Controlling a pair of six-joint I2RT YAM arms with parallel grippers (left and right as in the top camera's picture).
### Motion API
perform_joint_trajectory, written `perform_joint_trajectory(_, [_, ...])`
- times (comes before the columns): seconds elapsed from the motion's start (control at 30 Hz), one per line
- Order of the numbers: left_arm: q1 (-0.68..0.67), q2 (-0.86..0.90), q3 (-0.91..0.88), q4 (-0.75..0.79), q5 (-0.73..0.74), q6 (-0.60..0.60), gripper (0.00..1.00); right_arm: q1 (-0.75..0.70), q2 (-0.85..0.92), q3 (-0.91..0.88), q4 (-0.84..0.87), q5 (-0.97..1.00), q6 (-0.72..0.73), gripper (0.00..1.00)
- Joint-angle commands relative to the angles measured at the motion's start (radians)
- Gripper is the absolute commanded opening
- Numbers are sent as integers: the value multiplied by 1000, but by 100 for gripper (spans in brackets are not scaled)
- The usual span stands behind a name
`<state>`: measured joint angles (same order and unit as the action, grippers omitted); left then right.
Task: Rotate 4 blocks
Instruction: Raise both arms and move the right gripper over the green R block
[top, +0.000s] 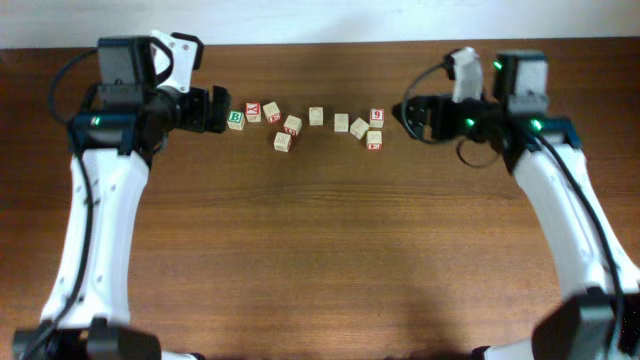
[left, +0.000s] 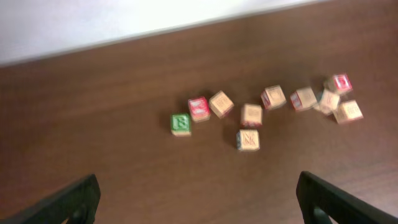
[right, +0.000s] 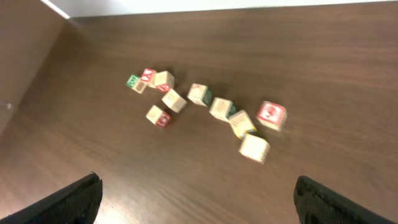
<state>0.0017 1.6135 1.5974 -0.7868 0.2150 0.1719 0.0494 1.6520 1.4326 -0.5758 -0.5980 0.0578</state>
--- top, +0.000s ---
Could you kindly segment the wooden block red I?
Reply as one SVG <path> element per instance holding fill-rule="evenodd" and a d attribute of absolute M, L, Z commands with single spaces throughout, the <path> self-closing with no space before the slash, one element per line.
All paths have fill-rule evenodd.
<path fill-rule="evenodd" d="M 334 115 L 334 131 L 336 133 L 346 133 L 349 131 L 349 115 L 346 113 L 336 113 Z"/>

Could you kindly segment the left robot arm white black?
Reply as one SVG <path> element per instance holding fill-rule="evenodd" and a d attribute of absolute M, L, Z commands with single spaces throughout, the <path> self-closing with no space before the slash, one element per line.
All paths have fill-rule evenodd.
<path fill-rule="evenodd" d="M 14 358 L 172 357 L 130 324 L 129 262 L 138 205 L 169 134 L 226 128 L 229 92 L 191 83 L 203 51 L 196 36 L 160 31 L 103 37 L 91 50 L 100 79 L 63 120 L 72 199 L 61 262 L 39 325 L 14 334 Z"/>

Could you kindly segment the wooden block red 9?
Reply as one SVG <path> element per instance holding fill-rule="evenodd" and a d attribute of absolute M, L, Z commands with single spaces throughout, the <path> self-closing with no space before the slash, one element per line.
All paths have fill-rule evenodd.
<path fill-rule="evenodd" d="M 385 121 L 385 111 L 379 108 L 372 108 L 369 115 L 369 126 L 371 128 L 382 128 Z"/>

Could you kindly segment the wooden block green R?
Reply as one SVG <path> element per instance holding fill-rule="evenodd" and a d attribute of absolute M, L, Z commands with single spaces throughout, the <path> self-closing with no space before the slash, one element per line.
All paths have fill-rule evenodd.
<path fill-rule="evenodd" d="M 366 134 L 366 148 L 371 151 L 378 151 L 382 148 L 383 136 L 379 130 L 369 130 Z"/>

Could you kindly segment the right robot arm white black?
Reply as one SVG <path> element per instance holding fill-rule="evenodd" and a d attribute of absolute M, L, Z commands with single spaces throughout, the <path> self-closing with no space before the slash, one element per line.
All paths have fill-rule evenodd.
<path fill-rule="evenodd" d="M 639 268 L 618 241 L 590 182 L 582 142 L 565 116 L 547 114 L 548 60 L 536 50 L 497 54 L 493 97 L 479 56 L 457 49 L 422 72 L 444 70 L 451 93 L 416 96 L 392 108 L 409 136 L 429 145 L 487 143 L 534 208 L 554 259 L 559 307 L 532 335 L 472 351 L 474 359 L 636 359 Z"/>

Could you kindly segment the wooden block number 1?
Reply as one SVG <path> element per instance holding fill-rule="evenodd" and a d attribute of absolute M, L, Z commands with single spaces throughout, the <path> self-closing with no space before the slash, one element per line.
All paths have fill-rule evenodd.
<path fill-rule="evenodd" d="M 357 118 L 349 128 L 349 132 L 358 140 L 361 140 L 364 135 L 368 132 L 370 126 L 369 124 L 363 120 L 362 118 Z"/>

